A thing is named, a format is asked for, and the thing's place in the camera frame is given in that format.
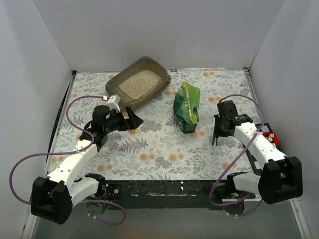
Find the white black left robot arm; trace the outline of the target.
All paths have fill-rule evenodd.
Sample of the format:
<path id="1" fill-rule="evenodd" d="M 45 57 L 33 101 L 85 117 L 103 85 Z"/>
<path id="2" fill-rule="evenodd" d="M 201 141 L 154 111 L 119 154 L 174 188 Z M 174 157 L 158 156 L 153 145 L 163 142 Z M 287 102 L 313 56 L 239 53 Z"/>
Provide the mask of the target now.
<path id="1" fill-rule="evenodd" d="M 69 218 L 74 206 L 92 196 L 106 196 L 106 180 L 102 175 L 89 173 L 82 179 L 78 174 L 98 154 L 114 131 L 137 129 L 144 121 L 131 108 L 126 108 L 128 118 L 108 106 L 96 106 L 92 120 L 84 127 L 75 147 L 54 171 L 45 178 L 37 177 L 32 185 L 31 213 L 57 224 Z"/>

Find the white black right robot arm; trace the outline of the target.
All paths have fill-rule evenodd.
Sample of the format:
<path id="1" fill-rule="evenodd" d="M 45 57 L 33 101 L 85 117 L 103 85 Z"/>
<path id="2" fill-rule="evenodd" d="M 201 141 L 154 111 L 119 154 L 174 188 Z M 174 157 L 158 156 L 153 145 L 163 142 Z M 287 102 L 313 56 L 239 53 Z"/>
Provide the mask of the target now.
<path id="1" fill-rule="evenodd" d="M 231 198 L 243 192 L 260 195 L 267 204 L 298 198 L 303 194 L 302 164 L 288 157 L 257 131 L 252 119 L 237 112 L 233 101 L 217 104 L 212 143 L 219 137 L 233 136 L 239 140 L 261 166 L 260 175 L 244 172 L 227 176 L 222 189 Z"/>

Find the green litter bag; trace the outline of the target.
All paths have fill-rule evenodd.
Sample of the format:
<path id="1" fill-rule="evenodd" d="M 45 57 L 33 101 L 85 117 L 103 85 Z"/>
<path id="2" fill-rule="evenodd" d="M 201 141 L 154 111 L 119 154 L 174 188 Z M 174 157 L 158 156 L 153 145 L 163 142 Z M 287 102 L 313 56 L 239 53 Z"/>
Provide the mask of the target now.
<path id="1" fill-rule="evenodd" d="M 183 82 L 174 97 L 173 115 L 184 134 L 194 133 L 199 123 L 197 108 L 200 103 L 200 89 Z"/>

